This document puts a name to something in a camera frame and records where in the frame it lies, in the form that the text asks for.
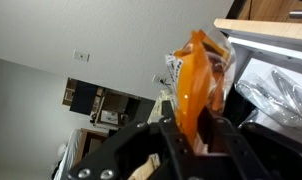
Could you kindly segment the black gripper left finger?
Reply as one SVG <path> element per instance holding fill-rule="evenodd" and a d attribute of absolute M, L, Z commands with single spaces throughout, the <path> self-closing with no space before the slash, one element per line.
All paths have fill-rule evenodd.
<path fill-rule="evenodd" d="M 132 121 L 72 167 L 67 180 L 127 180 L 151 154 L 160 166 L 147 180 L 188 180 L 196 175 L 194 156 L 178 129 L 172 108 L 164 102 L 158 122 Z"/>

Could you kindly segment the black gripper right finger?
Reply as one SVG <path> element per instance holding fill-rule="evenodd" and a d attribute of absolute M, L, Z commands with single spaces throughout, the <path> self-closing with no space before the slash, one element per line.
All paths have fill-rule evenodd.
<path fill-rule="evenodd" d="M 221 154 L 223 178 L 240 180 L 302 180 L 302 143 L 258 123 L 237 130 L 204 108 L 197 130 L 209 153 Z"/>

